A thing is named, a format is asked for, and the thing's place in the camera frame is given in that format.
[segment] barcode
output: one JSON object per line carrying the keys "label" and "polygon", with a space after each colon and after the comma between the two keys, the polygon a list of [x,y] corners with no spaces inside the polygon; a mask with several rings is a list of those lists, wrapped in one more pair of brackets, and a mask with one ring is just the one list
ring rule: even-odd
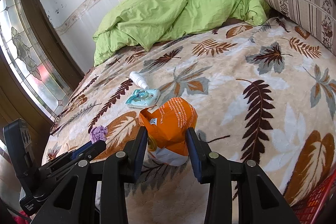
{"label": "barcode", "polygon": [[157,123],[157,118],[153,118],[153,119],[151,119],[150,121],[149,121],[149,123],[150,124],[155,124],[156,125],[156,123]]}

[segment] metal screw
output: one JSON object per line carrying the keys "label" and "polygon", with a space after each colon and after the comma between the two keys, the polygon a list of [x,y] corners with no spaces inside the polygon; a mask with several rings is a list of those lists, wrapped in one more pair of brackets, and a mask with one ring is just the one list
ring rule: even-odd
{"label": "metal screw", "polygon": [[124,156],[126,156],[126,153],[124,151],[119,151],[115,154],[115,156],[117,158],[123,158]]}
{"label": "metal screw", "polygon": [[79,162],[78,162],[78,166],[79,167],[84,167],[84,166],[86,166],[87,165],[87,160],[80,160]]}
{"label": "metal screw", "polygon": [[216,159],[219,157],[218,153],[217,152],[210,152],[209,153],[209,157],[212,158],[212,159]]}
{"label": "metal screw", "polygon": [[255,167],[256,166],[256,162],[254,160],[248,160],[246,163],[249,167]]}

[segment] orange snack bag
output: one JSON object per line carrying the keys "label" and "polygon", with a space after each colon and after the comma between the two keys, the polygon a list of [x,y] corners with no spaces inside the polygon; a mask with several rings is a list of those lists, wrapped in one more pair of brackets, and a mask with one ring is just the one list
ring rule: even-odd
{"label": "orange snack bag", "polygon": [[197,113],[186,100],[175,97],[153,113],[144,109],[139,114],[140,125],[148,131],[148,155],[159,162],[180,166],[188,159],[185,131],[195,128]]}

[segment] blue gripper pad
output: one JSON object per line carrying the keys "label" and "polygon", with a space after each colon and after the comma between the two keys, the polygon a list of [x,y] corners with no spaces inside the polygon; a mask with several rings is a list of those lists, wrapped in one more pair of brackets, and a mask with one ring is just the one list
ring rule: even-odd
{"label": "blue gripper pad", "polygon": [[71,160],[74,160],[75,158],[77,158],[77,156],[80,153],[83,153],[84,150],[86,150],[87,148],[89,148],[92,145],[91,141],[88,141],[85,145],[82,145],[80,148],[76,149],[71,156]]}
{"label": "blue gripper pad", "polygon": [[144,128],[143,133],[141,135],[139,149],[136,152],[135,159],[134,159],[134,178],[137,180],[140,176],[143,158],[145,156],[146,147],[147,147],[147,138],[148,133],[147,130]]}
{"label": "blue gripper pad", "polygon": [[196,150],[196,146],[194,140],[192,138],[192,133],[187,129],[186,134],[186,143],[188,147],[189,157],[191,161],[191,165],[193,167],[194,176],[197,178],[198,182],[202,180],[202,168],[201,168],[201,160]]}

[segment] brown leaf pattern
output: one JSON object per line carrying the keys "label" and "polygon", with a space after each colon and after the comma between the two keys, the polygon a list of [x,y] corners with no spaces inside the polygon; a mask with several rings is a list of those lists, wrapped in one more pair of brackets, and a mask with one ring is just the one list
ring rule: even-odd
{"label": "brown leaf pattern", "polygon": [[75,150],[77,147],[78,147],[78,145],[69,147],[69,145],[67,144],[68,152],[70,152],[70,151],[72,151],[72,150]]}
{"label": "brown leaf pattern", "polygon": [[335,143],[331,133],[322,139],[314,130],[306,139],[283,196],[290,205],[307,197],[329,174]]}
{"label": "brown leaf pattern", "polygon": [[78,96],[80,96],[84,91],[86,91],[96,80],[98,79],[98,76],[94,77],[86,86],[83,88],[75,97],[73,97],[68,105],[72,103]]}
{"label": "brown leaf pattern", "polygon": [[223,28],[224,26],[220,26],[220,27],[217,27],[217,28],[214,28],[211,30],[212,34],[218,34],[218,31]]}
{"label": "brown leaf pattern", "polygon": [[74,111],[76,108],[78,108],[80,105],[84,104],[87,101],[87,97],[82,94],[81,96],[78,96],[75,101],[73,101],[69,107],[66,109],[65,115],[67,115],[69,112]]}
{"label": "brown leaf pattern", "polygon": [[50,134],[53,135],[54,133],[56,133],[59,130],[59,124],[61,122],[61,115],[64,114],[64,111],[56,116],[55,120],[54,120],[54,124],[52,125],[52,127],[50,128]]}
{"label": "brown leaf pattern", "polygon": [[137,61],[138,59],[142,58],[146,54],[147,54],[147,52],[142,47],[135,47],[135,49],[133,49],[133,54],[126,57],[125,62],[127,64],[131,64],[131,63]]}
{"label": "brown leaf pattern", "polygon": [[61,145],[58,146],[58,143],[56,143],[53,148],[49,148],[48,153],[47,153],[48,161],[51,161],[51,160],[55,159],[61,148],[62,148],[62,146]]}
{"label": "brown leaf pattern", "polygon": [[173,58],[181,58],[181,57],[176,57],[178,53],[182,51],[183,47],[178,47],[171,52],[165,53],[163,56],[159,57],[158,59],[155,60],[146,60],[144,61],[143,65],[144,68],[139,72],[139,73],[144,73],[144,72],[153,72],[165,64],[167,64],[170,60]]}
{"label": "brown leaf pattern", "polygon": [[107,70],[108,70],[109,68],[111,68],[115,63],[117,63],[117,62],[120,63],[119,60],[120,60],[123,56],[124,56],[124,55],[121,54],[121,55],[119,55],[118,57],[116,57],[112,62],[106,64],[104,70],[103,70],[101,73],[107,71]]}
{"label": "brown leaf pattern", "polygon": [[226,38],[234,37],[235,35],[238,35],[239,33],[250,30],[252,28],[253,27],[250,25],[240,25],[240,26],[233,27],[227,31]]}
{"label": "brown leaf pattern", "polygon": [[215,53],[223,53],[224,51],[228,51],[228,48],[237,45],[237,43],[216,42],[216,40],[213,39],[207,39],[201,43],[191,44],[197,44],[197,46],[193,48],[193,55],[197,56],[200,56],[204,53],[206,53],[206,55],[211,53],[211,55],[214,56]]}
{"label": "brown leaf pattern", "polygon": [[286,24],[285,24],[285,21],[282,20],[282,19],[278,19],[278,18],[275,18],[275,21],[276,23],[280,26],[280,27],[283,27],[285,29],[286,32],[290,32],[286,29]]}
{"label": "brown leaf pattern", "polygon": [[112,106],[112,104],[115,104],[117,102],[117,99],[120,99],[121,95],[125,95],[126,90],[129,89],[129,87],[132,85],[133,81],[131,79],[127,79],[126,81],[122,82],[118,90],[115,92],[114,95],[107,101],[107,103],[103,106],[103,108],[98,112],[96,117],[92,119],[92,121],[89,124],[89,130],[90,133],[93,126],[96,124],[96,122],[99,120],[99,118]]}
{"label": "brown leaf pattern", "polygon": [[310,32],[307,32],[304,28],[300,26],[295,26],[294,30],[304,39],[307,39],[310,36]]}
{"label": "brown leaf pattern", "polygon": [[125,144],[136,138],[140,125],[135,111],[130,111],[114,119],[108,126],[105,135],[106,150],[95,160],[101,160],[124,149]]}
{"label": "brown leaf pattern", "polygon": [[266,53],[264,53],[264,54],[258,54],[257,56],[255,56],[253,58],[253,60],[254,61],[256,61],[256,60],[264,60],[268,64],[271,63],[272,61],[275,61],[277,63],[282,62],[282,56],[281,56],[280,46],[278,44],[272,46],[271,49],[267,49],[266,50]]}
{"label": "brown leaf pattern", "polygon": [[265,146],[262,140],[269,141],[268,136],[263,131],[273,129],[269,121],[266,120],[273,118],[273,115],[266,110],[275,108],[268,102],[273,100],[268,95],[271,91],[267,89],[269,85],[263,84],[263,80],[256,80],[254,82],[245,79],[237,80],[251,83],[243,91],[243,94],[246,94],[244,99],[249,98],[247,103],[251,104],[248,109],[248,114],[245,117],[245,121],[250,119],[245,126],[245,128],[248,129],[243,135],[243,139],[248,139],[241,149],[244,153],[240,159],[243,161],[254,160],[259,164],[260,154],[265,153]]}
{"label": "brown leaf pattern", "polygon": [[289,46],[293,48],[295,51],[299,52],[300,54],[304,55],[305,57],[313,58],[320,58],[321,52],[319,51],[320,46],[310,46],[306,43],[300,41],[296,37],[292,37],[291,39],[282,38],[289,41]]}

